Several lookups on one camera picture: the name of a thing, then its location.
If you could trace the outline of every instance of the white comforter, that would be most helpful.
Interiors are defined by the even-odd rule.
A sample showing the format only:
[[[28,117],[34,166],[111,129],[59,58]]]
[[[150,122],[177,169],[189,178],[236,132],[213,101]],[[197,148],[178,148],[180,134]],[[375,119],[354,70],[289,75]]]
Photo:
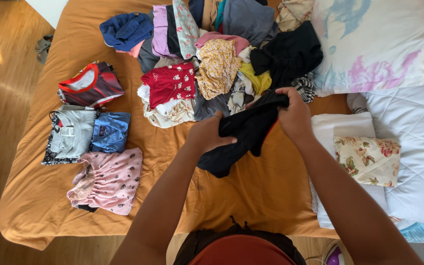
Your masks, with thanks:
[[[402,145],[398,187],[385,189],[388,214],[424,223],[424,85],[362,95],[376,136]]]

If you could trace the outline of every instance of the folded white towel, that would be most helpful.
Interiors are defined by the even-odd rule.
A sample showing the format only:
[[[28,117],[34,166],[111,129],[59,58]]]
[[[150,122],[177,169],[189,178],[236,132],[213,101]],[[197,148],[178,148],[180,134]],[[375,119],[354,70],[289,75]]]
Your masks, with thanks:
[[[334,136],[360,136],[375,137],[374,125],[369,112],[353,115],[344,114],[321,114],[312,117],[312,129],[321,145],[336,160],[336,153],[333,146]],[[318,198],[312,182],[310,191],[312,192],[312,209],[317,213],[320,227],[334,229],[328,214]],[[382,207],[387,210],[387,202],[383,186],[361,184],[364,190]]]

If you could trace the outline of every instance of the clothing tag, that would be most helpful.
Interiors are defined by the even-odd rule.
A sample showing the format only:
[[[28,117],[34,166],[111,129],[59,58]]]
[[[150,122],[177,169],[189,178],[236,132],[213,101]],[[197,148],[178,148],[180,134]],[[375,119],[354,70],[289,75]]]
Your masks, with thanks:
[[[106,132],[106,126],[105,125],[101,125],[99,127],[99,136],[104,136],[104,133]]]
[[[62,136],[74,136],[74,128],[73,127],[62,127],[60,128],[60,135]]]

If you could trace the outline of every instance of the pillow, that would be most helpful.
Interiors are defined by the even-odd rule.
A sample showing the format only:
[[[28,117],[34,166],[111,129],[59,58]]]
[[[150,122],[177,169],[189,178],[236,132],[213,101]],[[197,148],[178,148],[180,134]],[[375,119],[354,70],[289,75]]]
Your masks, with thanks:
[[[315,0],[317,95],[424,84],[424,0]]]

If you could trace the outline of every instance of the gray slipper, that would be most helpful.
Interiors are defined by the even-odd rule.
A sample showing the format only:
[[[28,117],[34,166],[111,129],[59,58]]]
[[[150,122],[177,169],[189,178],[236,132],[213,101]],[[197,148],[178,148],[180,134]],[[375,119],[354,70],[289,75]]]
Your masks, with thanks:
[[[41,53],[43,50],[47,49],[52,45],[53,34],[45,35],[42,37],[35,46],[34,50],[38,53]]]
[[[46,48],[45,50],[37,54],[37,61],[39,61],[39,63],[43,65],[45,64],[45,62],[47,61],[47,56],[49,55],[49,50],[50,50],[50,47]]]

